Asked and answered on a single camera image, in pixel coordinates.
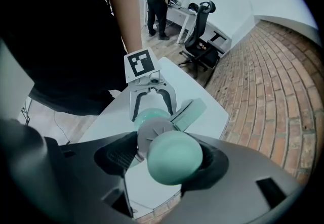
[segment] mint green ball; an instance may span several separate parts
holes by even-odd
[[[170,114],[159,108],[145,109],[136,116],[134,121],[135,129],[138,130],[146,120],[154,117],[163,117],[168,119],[170,118]]]
[[[200,167],[203,151],[199,143],[181,131],[167,131],[156,137],[147,153],[152,178],[163,185],[179,185]]]

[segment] black pants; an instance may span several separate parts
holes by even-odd
[[[155,15],[158,20],[158,32],[160,36],[164,35],[164,30],[167,23],[167,11],[168,5],[166,0],[147,0],[148,4],[148,19],[147,27],[150,33],[153,33],[153,24],[155,21]]]

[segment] black shoe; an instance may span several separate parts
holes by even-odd
[[[152,37],[152,36],[154,36],[155,34],[156,34],[156,31],[153,30],[153,32],[149,32],[149,33],[148,33],[148,36]]]
[[[170,38],[167,37],[166,34],[164,34],[164,35],[159,35],[159,36],[158,36],[158,39],[159,39],[159,40],[170,40]]]

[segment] wooden floor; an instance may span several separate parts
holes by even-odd
[[[176,64],[186,59],[183,55],[179,54],[180,51],[184,50],[184,44],[176,44],[179,32],[181,30],[180,26],[167,23],[165,33],[170,37],[169,41],[158,40],[158,34],[153,37],[149,37],[147,27],[144,27],[143,25],[141,27],[143,47],[151,47],[158,59],[167,57]],[[190,65],[184,66],[182,69],[189,75],[192,75],[193,69]],[[211,70],[203,72],[200,68],[197,82],[204,85],[210,74]],[[85,131],[97,118],[96,116],[75,116],[66,113],[54,112],[52,109],[36,101],[32,101],[31,103],[29,117],[29,126],[34,127],[42,136],[56,139],[60,145],[64,145],[68,141],[71,141],[72,143],[78,142]]]

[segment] chair armrest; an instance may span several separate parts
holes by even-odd
[[[208,44],[213,46],[219,53],[224,54],[225,52],[220,48],[218,45],[216,45],[213,41],[208,40]]]

